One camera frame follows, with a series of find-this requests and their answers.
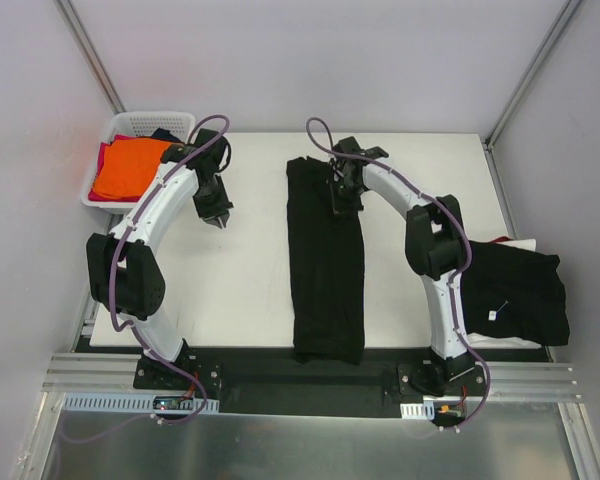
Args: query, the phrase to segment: black pants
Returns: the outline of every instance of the black pants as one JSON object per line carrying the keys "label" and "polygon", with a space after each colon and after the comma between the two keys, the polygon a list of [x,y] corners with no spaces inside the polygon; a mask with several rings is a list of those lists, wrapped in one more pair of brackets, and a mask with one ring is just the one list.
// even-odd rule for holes
{"label": "black pants", "polygon": [[333,214],[330,172],[328,164],[312,158],[287,163],[293,343],[301,361],[359,363],[364,350],[364,243],[357,214]]}

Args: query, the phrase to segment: white wall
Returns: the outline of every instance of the white wall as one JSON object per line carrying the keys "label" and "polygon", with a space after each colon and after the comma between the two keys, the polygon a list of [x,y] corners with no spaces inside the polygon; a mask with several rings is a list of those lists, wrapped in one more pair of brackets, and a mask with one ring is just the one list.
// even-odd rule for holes
{"label": "white wall", "polygon": [[562,258],[578,367],[600,442],[600,0],[585,2],[496,158],[523,237]]}
{"label": "white wall", "polygon": [[78,189],[111,112],[53,2],[0,2],[0,480],[87,287]]}
{"label": "white wall", "polygon": [[74,0],[129,110],[490,133],[565,0]]}

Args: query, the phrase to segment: gray floor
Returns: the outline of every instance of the gray floor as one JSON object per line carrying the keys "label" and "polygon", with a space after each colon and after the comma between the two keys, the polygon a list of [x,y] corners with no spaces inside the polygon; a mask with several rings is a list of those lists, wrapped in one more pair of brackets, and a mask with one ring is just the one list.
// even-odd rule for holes
{"label": "gray floor", "polygon": [[[72,438],[129,418],[65,413]],[[428,422],[239,415],[143,418],[86,445],[54,441],[48,479],[575,479],[552,405],[490,403],[460,434]]]}

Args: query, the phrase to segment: orange cloth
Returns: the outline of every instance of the orange cloth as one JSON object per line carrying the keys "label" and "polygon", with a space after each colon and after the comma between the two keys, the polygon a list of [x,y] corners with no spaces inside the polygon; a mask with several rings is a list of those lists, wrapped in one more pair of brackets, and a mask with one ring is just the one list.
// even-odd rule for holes
{"label": "orange cloth", "polygon": [[104,198],[140,197],[156,176],[160,157],[171,143],[153,138],[115,141],[105,147],[104,165],[93,192]]}

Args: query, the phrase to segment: white table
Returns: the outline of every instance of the white table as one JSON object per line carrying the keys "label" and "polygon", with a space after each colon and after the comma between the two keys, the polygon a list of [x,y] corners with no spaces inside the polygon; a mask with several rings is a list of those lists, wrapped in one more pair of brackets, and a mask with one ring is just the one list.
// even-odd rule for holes
{"label": "white table", "polygon": [[[335,134],[340,139],[347,134]],[[489,241],[506,227],[477,135],[356,134],[363,148],[379,145],[396,169],[434,195],[460,201],[469,238]],[[319,138],[326,141],[324,135]],[[191,346],[289,347],[293,306],[289,286],[286,162],[326,160],[302,133],[228,135],[233,159],[223,174],[235,204],[226,230],[204,224],[188,202],[164,237],[158,263],[164,307]],[[405,224],[378,195],[363,195],[365,333],[369,348],[429,345],[427,302],[404,254]],[[115,333],[98,309],[93,346],[136,345]],[[506,346],[502,342],[481,343]]]}

